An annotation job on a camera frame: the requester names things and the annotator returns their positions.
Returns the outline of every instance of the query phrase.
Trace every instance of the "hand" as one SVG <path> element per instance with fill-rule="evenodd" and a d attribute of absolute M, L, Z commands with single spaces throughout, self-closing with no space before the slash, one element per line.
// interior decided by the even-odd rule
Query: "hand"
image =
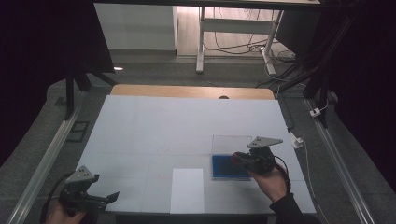
<path fill-rule="evenodd" d="M 85 216 L 86 212 L 76 212 L 73 217 L 70 217 L 64 207 L 57 202 L 55 208 L 47 218 L 47 224 L 78 224 Z"/>
<path fill-rule="evenodd" d="M 262 192 L 271 202 L 275 203 L 286 196 L 287 188 L 285 179 L 276 168 L 264 175 L 259 175 L 249 170 L 247 172 L 256 180 Z"/>

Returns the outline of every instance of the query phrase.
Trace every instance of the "person's left hand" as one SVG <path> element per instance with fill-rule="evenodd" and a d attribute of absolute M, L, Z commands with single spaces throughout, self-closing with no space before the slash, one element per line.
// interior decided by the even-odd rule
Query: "person's left hand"
<path fill-rule="evenodd" d="M 57 202 L 49 214 L 46 224 L 78 224 L 86 214 L 86 212 L 81 211 L 76 212 L 73 217 L 70 217 L 64 207 Z"/>

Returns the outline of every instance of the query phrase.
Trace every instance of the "wooden floor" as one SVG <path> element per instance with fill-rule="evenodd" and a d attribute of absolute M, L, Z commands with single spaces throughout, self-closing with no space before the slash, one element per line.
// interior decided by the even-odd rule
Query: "wooden floor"
<path fill-rule="evenodd" d="M 192 56 L 197 54 L 199 42 L 199 11 L 198 7 L 177 7 L 178 32 L 177 32 L 177 56 Z M 239 20 L 260 20 L 271 21 L 275 18 L 277 11 L 263 9 L 242 9 L 242 8 L 205 8 L 206 18 L 224 18 Z M 204 50 L 205 56 L 214 57 L 261 57 L 257 50 L 249 52 L 248 44 L 262 45 L 267 39 L 267 35 L 250 34 L 229 34 L 205 32 Z M 223 49 L 231 53 L 221 52 L 221 48 L 241 46 L 240 48 Z M 272 46 L 274 52 L 286 50 L 282 44 L 275 43 Z"/>

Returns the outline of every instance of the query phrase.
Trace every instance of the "white desk leg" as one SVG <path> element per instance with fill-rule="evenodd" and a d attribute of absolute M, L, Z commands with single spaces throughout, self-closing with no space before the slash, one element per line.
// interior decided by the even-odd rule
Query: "white desk leg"
<path fill-rule="evenodd" d="M 204 72 L 204 29 L 205 29 L 205 8 L 201 7 L 201 19 L 199 20 L 199 44 L 197 53 L 196 73 Z"/>
<path fill-rule="evenodd" d="M 262 57 L 264 58 L 265 66 L 267 67 L 268 74 L 270 76 L 276 75 L 274 65 L 272 64 L 271 58 L 270 58 L 270 49 L 271 49 L 271 45 L 274 41 L 277 26 L 279 25 L 279 21 L 280 21 L 280 18 L 282 17 L 282 13 L 283 13 L 283 11 L 279 11 L 279 13 L 277 14 L 276 19 L 274 20 L 274 23 L 273 23 L 273 26 L 271 29 L 271 33 L 268 35 L 267 44 L 265 45 L 265 48 L 261 48 Z"/>

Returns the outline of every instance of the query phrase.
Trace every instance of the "aluminum profile rail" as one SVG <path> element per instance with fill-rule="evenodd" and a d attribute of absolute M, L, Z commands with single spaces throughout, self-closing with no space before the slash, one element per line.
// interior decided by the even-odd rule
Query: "aluminum profile rail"
<path fill-rule="evenodd" d="M 55 134 L 54 138 L 49 144 L 47 152 L 44 154 L 43 159 L 41 159 L 41 162 L 35 169 L 35 173 L 26 186 L 22 196 L 18 200 L 17 205 L 14 207 L 11 216 L 8 218 L 7 223 L 23 223 L 26 219 L 33 203 L 35 202 L 35 198 L 41 190 L 44 181 L 47 179 L 53 163 L 55 163 L 55 160 L 58 157 L 59 151 L 64 145 L 67 135 L 69 134 L 79 112 L 81 111 L 86 95 L 87 93 L 83 91 L 76 95 L 76 108 L 74 112 L 70 116 L 69 120 L 64 120 L 62 122 L 58 132 Z"/>
<path fill-rule="evenodd" d="M 305 104 L 309 110 L 313 110 L 314 107 L 312 106 L 314 103 L 308 100 L 305 100 Z M 367 206 L 366 201 L 361 195 L 361 191 L 358 189 L 355 181 L 353 180 L 350 172 L 347 169 L 347 166 L 337 148 L 334 141 L 332 140 L 332 136 L 330 135 L 329 131 L 323 127 L 320 121 L 316 118 L 313 118 L 315 125 L 318 129 L 320 137 L 332 159 L 332 164 L 334 165 L 335 170 L 337 171 L 346 193 L 350 197 L 350 201 L 354 206 L 356 213 L 361 220 L 362 224 L 375 224 L 374 218 L 371 215 L 370 209 Z"/>

